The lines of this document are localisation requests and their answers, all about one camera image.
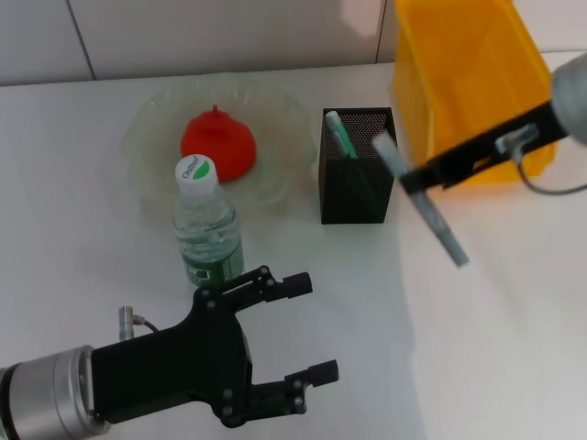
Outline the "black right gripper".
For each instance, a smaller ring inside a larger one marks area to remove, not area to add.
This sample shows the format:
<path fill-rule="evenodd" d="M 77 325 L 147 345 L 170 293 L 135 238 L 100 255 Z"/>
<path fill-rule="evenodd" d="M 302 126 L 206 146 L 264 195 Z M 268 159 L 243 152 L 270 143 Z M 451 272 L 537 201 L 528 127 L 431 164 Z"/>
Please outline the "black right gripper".
<path fill-rule="evenodd" d="M 399 178 L 407 193 L 449 188 L 508 160 L 521 159 L 569 135 L 547 101 L 430 160 Z"/>

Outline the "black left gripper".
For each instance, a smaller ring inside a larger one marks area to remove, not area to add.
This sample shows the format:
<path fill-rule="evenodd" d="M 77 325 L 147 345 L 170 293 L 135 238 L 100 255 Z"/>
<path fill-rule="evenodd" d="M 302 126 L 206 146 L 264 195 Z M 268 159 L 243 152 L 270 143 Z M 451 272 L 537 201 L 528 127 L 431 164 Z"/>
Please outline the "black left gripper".
<path fill-rule="evenodd" d="M 305 390 L 338 381 L 337 361 L 252 386 L 252 362 L 236 312 L 312 291 L 307 272 L 276 280 L 268 266 L 202 288 L 177 325 L 93 351 L 95 411 L 119 424 L 204 402 L 230 428 L 254 417 L 304 414 Z"/>

